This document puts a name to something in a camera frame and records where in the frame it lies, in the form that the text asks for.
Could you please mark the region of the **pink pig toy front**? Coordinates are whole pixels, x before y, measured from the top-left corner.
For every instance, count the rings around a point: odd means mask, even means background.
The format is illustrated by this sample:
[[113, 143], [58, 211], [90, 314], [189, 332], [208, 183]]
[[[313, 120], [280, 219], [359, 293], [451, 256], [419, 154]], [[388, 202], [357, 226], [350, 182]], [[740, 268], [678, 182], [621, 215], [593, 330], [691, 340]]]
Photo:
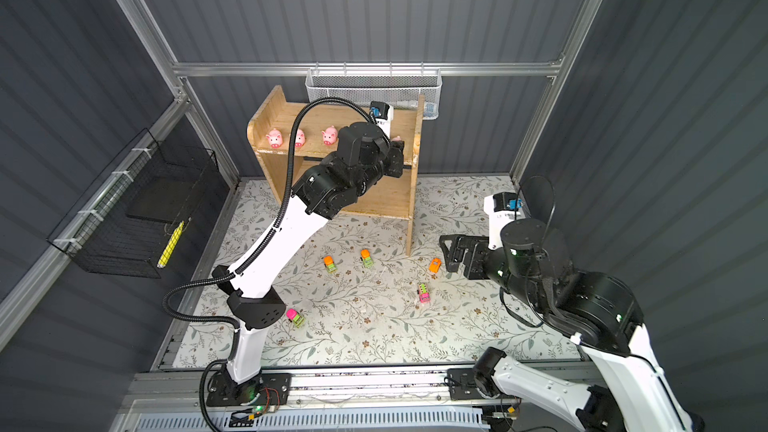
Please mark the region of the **pink pig toy front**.
[[338, 140], [338, 130], [334, 126], [329, 126], [322, 131], [322, 141], [324, 145], [334, 145]]

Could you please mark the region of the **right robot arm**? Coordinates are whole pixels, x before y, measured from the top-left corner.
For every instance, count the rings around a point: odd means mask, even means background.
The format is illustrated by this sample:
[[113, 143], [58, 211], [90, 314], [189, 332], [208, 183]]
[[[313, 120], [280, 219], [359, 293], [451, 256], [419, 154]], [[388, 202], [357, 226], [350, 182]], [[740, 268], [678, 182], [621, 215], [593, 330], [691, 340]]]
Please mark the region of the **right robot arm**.
[[603, 380], [569, 382], [489, 347], [473, 366], [483, 396], [520, 398], [579, 431], [704, 430], [704, 420], [672, 392], [631, 289], [613, 276], [576, 268], [559, 230], [525, 218], [493, 236], [443, 235], [439, 245], [448, 271], [491, 280], [524, 302], [586, 354]]

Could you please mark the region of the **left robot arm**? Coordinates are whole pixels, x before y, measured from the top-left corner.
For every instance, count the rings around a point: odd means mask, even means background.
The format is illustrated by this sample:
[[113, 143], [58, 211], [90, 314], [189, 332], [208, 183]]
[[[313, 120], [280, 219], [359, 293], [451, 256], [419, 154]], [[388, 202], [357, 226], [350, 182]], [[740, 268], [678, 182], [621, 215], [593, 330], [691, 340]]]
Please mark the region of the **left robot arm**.
[[[290, 137], [297, 138], [302, 120], [312, 109], [327, 104], [348, 107], [363, 119], [341, 128], [336, 150], [299, 178], [294, 176], [295, 155], [290, 153], [280, 208], [259, 239], [228, 267], [217, 268], [207, 279], [176, 287], [163, 298], [163, 309], [177, 320], [232, 326], [232, 350], [220, 364], [223, 375], [233, 385], [258, 380], [268, 330], [287, 310], [273, 287], [285, 265], [307, 240], [344, 208], [357, 203], [382, 178], [399, 178], [403, 173], [404, 143], [391, 136], [394, 109], [384, 102], [374, 101], [364, 111], [339, 97], [314, 100], [298, 113]], [[194, 316], [170, 304], [177, 293], [213, 285], [225, 290], [230, 310], [227, 316]]]

